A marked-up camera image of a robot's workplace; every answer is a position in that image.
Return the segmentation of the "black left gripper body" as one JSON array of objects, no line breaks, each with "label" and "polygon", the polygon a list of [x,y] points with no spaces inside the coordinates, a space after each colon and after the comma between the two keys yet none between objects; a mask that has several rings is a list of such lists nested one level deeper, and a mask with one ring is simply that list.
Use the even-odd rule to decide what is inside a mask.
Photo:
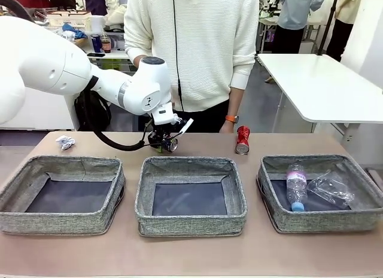
[{"label": "black left gripper body", "polygon": [[176,131],[177,127],[172,124],[163,124],[153,126],[153,131],[148,135],[148,142],[151,147],[156,147],[157,143],[166,138],[171,138],[172,133]]}]

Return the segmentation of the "crushed red can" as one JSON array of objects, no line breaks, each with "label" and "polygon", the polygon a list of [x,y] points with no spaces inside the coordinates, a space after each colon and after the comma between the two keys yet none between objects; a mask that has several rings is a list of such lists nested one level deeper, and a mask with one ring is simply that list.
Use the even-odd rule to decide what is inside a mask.
[{"label": "crushed red can", "polygon": [[235,151],[240,155],[247,155],[250,151],[248,139],[250,136],[250,128],[247,126],[240,126],[237,129],[237,141]]}]

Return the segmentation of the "white paper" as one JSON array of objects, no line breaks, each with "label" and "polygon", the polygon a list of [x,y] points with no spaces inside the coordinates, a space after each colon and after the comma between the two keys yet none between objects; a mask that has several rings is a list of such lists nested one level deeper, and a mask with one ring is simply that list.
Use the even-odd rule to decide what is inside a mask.
[{"label": "white paper", "polygon": [[70,147],[75,145],[75,139],[65,135],[58,137],[55,142],[59,144],[62,151],[70,149]]}]

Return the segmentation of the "clear bottle with pink label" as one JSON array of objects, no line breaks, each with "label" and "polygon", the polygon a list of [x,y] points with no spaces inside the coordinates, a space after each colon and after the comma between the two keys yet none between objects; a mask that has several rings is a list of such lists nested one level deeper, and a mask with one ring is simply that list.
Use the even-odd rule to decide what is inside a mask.
[{"label": "clear bottle with pink label", "polygon": [[292,212],[304,212],[307,195],[306,173],[302,165],[289,165],[286,176],[287,200]]}]

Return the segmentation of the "clear plastic bottle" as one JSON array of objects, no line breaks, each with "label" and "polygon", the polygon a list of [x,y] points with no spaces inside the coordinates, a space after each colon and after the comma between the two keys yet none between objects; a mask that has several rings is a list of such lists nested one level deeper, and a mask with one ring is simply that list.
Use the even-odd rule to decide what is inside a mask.
[{"label": "clear plastic bottle", "polygon": [[308,184],[308,191],[340,209],[350,208],[355,198],[355,194],[349,187],[349,179],[334,170],[328,170],[325,174],[313,179]]}]

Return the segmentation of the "person's left forearm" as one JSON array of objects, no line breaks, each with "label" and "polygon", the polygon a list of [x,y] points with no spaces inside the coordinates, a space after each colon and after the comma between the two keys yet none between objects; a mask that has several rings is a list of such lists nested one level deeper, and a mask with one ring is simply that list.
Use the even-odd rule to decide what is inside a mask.
[{"label": "person's left forearm", "polygon": [[227,114],[229,116],[237,116],[239,107],[242,102],[242,98],[244,95],[244,90],[231,87],[230,88],[230,96],[229,96],[229,107]]}]

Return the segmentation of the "black backpack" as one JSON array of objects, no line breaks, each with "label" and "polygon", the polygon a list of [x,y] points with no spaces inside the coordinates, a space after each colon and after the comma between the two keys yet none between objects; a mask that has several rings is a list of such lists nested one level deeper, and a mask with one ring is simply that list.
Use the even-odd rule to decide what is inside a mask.
[{"label": "black backpack", "polygon": [[[82,91],[74,101],[74,107],[79,122],[79,131],[91,132],[90,126],[86,121],[84,92]],[[98,131],[105,131],[111,122],[111,111],[107,101],[97,92],[90,92],[90,106],[88,107],[91,120]]]}]

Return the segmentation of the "grey fabric basket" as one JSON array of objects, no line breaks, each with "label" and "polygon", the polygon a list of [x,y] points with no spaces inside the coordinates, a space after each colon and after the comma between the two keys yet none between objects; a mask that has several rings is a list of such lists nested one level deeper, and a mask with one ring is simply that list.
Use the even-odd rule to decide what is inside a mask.
[{"label": "grey fabric basket", "polygon": [[[292,212],[287,200],[287,169],[293,163],[302,165],[306,173],[308,198],[304,212]],[[328,170],[349,179],[355,194],[350,208],[340,209],[308,191],[308,184]],[[353,159],[344,155],[264,156],[257,186],[270,221],[280,233],[369,231],[383,219],[383,191]]]},{"label": "grey fabric basket", "polygon": [[0,231],[92,236],[108,231],[124,196],[118,158],[38,155],[0,190]]},{"label": "grey fabric basket", "polygon": [[238,168],[229,158],[149,157],[142,164],[135,198],[142,236],[237,236],[247,212]]}]

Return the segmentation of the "person in white sweater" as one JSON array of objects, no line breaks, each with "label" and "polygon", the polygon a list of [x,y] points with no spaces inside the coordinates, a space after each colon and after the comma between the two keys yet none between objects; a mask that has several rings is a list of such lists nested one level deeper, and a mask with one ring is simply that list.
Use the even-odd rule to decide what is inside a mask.
[{"label": "person in white sweater", "polygon": [[255,62],[259,0],[127,0],[125,51],[168,65],[177,114],[192,133],[219,133],[230,88],[245,92]]}]

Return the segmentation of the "white side table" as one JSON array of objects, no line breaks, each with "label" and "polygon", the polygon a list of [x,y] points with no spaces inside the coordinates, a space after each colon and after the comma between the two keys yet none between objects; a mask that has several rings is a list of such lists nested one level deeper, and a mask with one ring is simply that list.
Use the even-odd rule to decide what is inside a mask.
[{"label": "white side table", "polygon": [[121,32],[105,32],[111,43],[111,51],[105,53],[104,56],[88,56],[88,59],[101,69],[114,69],[128,75],[133,75],[136,72],[136,67],[128,59],[124,50],[124,39]]}]

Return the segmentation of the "blue bottle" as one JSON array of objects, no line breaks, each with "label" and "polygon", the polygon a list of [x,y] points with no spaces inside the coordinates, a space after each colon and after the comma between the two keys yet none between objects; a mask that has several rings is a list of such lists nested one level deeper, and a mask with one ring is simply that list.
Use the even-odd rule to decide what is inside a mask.
[{"label": "blue bottle", "polygon": [[95,51],[95,53],[101,53],[102,52],[102,43],[101,43],[101,37],[98,34],[91,34],[91,40],[92,40],[92,46]]}]

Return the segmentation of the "white tote bag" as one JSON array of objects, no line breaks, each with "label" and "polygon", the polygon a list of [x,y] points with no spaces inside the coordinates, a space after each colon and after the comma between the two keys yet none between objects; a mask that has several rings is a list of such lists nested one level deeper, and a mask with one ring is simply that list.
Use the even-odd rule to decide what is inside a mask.
[{"label": "white tote bag", "polygon": [[120,0],[105,0],[105,2],[107,5],[107,15],[104,16],[105,25],[113,26],[123,24],[127,4],[121,4]]}]

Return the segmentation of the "blue cloth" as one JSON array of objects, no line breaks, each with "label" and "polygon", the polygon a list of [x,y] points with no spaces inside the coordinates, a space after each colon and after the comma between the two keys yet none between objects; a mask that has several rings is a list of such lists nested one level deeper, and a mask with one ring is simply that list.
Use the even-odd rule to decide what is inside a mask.
[{"label": "blue cloth", "polygon": [[69,38],[70,40],[87,38],[87,35],[83,31],[72,27],[68,23],[65,23],[62,26],[62,36],[65,38]]}]

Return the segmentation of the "person in dark purple top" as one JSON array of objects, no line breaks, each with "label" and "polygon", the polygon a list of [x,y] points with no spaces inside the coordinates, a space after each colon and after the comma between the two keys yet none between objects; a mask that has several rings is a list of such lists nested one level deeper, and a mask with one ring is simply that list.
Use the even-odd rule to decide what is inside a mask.
[{"label": "person in dark purple top", "polygon": [[105,0],[85,0],[86,10],[94,16],[105,16],[107,5]]}]

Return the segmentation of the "person in light blue shirt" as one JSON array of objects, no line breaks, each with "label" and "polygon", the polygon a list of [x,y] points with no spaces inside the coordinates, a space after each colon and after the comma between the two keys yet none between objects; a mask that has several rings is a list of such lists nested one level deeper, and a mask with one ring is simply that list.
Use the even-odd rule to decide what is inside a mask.
[{"label": "person in light blue shirt", "polygon": [[311,11],[324,0],[279,0],[282,4],[272,43],[273,54],[297,54]]}]

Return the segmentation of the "black pole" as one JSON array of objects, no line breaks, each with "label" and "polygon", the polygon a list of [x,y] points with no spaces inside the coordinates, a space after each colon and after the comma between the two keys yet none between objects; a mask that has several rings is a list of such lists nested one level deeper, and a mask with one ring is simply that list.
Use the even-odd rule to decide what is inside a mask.
[{"label": "black pole", "polygon": [[323,48],[324,48],[324,45],[325,45],[325,42],[326,42],[326,39],[327,39],[327,36],[328,36],[328,33],[329,33],[330,25],[331,25],[332,20],[334,18],[337,2],[338,2],[338,0],[333,0],[332,6],[331,6],[331,9],[330,9],[330,13],[329,13],[329,17],[327,19],[326,27],[325,27],[325,30],[324,30],[324,33],[323,33],[323,37],[321,39],[320,46],[317,49],[317,55],[318,56],[321,56],[323,54]]}]

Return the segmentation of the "person in cream top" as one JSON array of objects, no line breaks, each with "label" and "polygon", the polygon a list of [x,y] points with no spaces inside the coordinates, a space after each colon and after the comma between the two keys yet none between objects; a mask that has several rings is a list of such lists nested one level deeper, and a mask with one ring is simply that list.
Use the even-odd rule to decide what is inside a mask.
[{"label": "person in cream top", "polygon": [[338,0],[335,24],[326,54],[340,62],[354,26],[361,0]]}]

